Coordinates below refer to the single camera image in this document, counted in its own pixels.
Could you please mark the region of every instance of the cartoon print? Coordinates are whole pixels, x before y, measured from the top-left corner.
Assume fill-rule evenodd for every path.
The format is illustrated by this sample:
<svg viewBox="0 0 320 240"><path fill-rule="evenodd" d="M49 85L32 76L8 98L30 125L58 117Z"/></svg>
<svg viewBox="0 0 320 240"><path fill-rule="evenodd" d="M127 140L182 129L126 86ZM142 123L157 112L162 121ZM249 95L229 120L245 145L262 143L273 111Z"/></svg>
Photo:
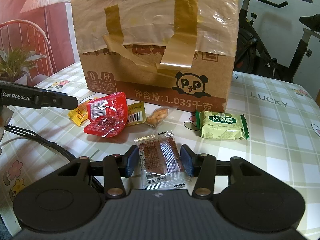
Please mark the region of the cartoon print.
<svg viewBox="0 0 320 240"><path fill-rule="evenodd" d="M189 117L189 120L191 122L184 122L184 126L192 131L198 131L197 126L194 124L196 122L196 113L191 113L191 116Z"/></svg>
<svg viewBox="0 0 320 240"><path fill-rule="evenodd" d="M54 86L55 86L55 88L62 88L64 85L68 84L69 82L70 82L69 80L65 80L65 81L61 81L61 82L54 82L48 88L53 88Z"/></svg>
<svg viewBox="0 0 320 240"><path fill-rule="evenodd" d="M292 89L292 90L299 96L306 96L306 97L312 99L312 97L306 91L304 91L302 89L299 89L299 90L298 89Z"/></svg>
<svg viewBox="0 0 320 240"><path fill-rule="evenodd" d="M10 180L13 180L15 177L18 178L21 175L22 166L23 163L20 163L18 160L12 164L12 167L8 170Z"/></svg>
<svg viewBox="0 0 320 240"><path fill-rule="evenodd" d="M9 196L13 202L18 193L23 190L26 186L24 185L24 179L16 179L12 189L9 191Z"/></svg>
<svg viewBox="0 0 320 240"><path fill-rule="evenodd" d="M10 181L18 178L21 175L22 162L15 160L8 171L3 174L3 182L6 186L10 185ZM9 190L9 197L13 202L16 195L25 188L24 179L16 179L12 189Z"/></svg>
<svg viewBox="0 0 320 240"><path fill-rule="evenodd" d="M313 130L316 132L316 134L318 136L320 136L320 127L315 125L315 124L312 124L311 127L313 128Z"/></svg>
<svg viewBox="0 0 320 240"><path fill-rule="evenodd" d="M207 84L208 78L205 75L198 76L193 73L184 73L180 71L175 75L177 79L177 86L173 87L173 90L177 90L179 94L193 95L196 98L211 97L205 92L205 84Z"/></svg>

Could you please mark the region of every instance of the chair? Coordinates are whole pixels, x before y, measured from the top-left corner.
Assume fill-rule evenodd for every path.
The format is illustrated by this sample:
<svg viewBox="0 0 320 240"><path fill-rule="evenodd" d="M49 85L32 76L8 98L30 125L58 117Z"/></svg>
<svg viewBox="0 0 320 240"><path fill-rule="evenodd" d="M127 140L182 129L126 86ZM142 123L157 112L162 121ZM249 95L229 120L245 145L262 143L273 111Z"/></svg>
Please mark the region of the chair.
<svg viewBox="0 0 320 240"><path fill-rule="evenodd" d="M28 46L37 54L47 56L36 61L37 68L29 70L28 85L34 86L54 74L56 66L43 29L27 20L12 20L0 24L0 49L8 51L22 46Z"/></svg>

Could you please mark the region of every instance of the wall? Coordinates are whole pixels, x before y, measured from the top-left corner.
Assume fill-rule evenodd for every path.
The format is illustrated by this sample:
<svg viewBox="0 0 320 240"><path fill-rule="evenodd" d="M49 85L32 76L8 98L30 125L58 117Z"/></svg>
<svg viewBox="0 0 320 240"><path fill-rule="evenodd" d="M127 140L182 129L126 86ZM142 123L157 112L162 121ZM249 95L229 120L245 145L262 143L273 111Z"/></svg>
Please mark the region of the wall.
<svg viewBox="0 0 320 240"><path fill-rule="evenodd" d="M67 19L68 19L68 29L69 29L71 47L72 47L75 62L78 62L80 61L80 57L79 57L77 44L76 44L76 35L75 35L75 29L74 29L73 20L72 20L71 3L65 3L65 6L66 6Z"/></svg>
<svg viewBox="0 0 320 240"><path fill-rule="evenodd" d="M23 19L39 25L45 32L44 8L37 8L32 11L20 13L26 0L0 0L2 11L0 23ZM46 7L47 23L56 70L59 71L78 60L78 54L69 34L70 16L67 15L65 3L57 3Z"/></svg>
<svg viewBox="0 0 320 240"><path fill-rule="evenodd" d="M253 26L271 57L282 65L289 66L303 34L304 25L299 22L302 16L320 13L320 0L313 4L301 0L270 0L274 3L287 1L284 8L275 8L267 4L250 0L248 18L254 12L258 15ZM320 89L320 42L311 37L308 49L313 51L310 58L305 56L293 78L294 83L303 86L315 99Z"/></svg>

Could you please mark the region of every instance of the packing tape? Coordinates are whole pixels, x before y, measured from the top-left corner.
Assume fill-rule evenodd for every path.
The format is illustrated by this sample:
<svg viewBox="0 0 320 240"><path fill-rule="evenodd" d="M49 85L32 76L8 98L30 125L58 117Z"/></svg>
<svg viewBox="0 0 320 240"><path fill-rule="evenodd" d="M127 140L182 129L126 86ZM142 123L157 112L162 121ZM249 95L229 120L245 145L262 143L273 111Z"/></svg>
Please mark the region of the packing tape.
<svg viewBox="0 0 320 240"><path fill-rule="evenodd" d="M123 33L121 30L119 6L116 4L104 9L106 14L106 26L110 38L123 44Z"/></svg>
<svg viewBox="0 0 320 240"><path fill-rule="evenodd" d="M145 71L162 76L174 77L177 71L191 68L197 39L198 0L175 0L174 34L170 38L161 63L150 63L128 51L123 44L119 6L104 9L109 35L103 39L109 51L131 60Z"/></svg>
<svg viewBox="0 0 320 240"><path fill-rule="evenodd" d="M174 0L174 34L159 68L190 69L196 51L198 0Z"/></svg>

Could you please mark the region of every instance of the plaid tablecloth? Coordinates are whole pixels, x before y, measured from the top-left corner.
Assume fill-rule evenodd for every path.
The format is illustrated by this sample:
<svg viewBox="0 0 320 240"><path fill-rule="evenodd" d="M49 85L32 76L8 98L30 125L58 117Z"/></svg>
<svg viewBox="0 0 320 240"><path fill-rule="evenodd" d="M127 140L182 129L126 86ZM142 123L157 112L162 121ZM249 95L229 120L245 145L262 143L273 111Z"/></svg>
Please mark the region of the plaid tablecloth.
<svg viewBox="0 0 320 240"><path fill-rule="evenodd" d="M49 77L39 87L67 93L79 101L102 96L87 89L80 62ZM145 106L147 114L157 108L151 104ZM12 125L36 131L75 156L89 156L94 161L106 155L124 154L135 138L167 130L173 131L178 149L181 144L187 144L196 154L208 153L218 160L242 157L302 194L306 211L298 230L309 239L320 236L320 109L299 85L234 72L227 112L245 114L250 131L247 141L203 139L196 131L195 117L178 110L156 130L141 124L125 128L115 138L105 139L85 134L83 127L88 121L77 127L69 120L68 110L11 109L14 110ZM7 132L1 148L0 212L14 235L20 230L12 209L16 194L67 161L57 152ZM217 177L215 192L221 192L227 185L227 178ZM192 182L187 186L192 190Z"/></svg>

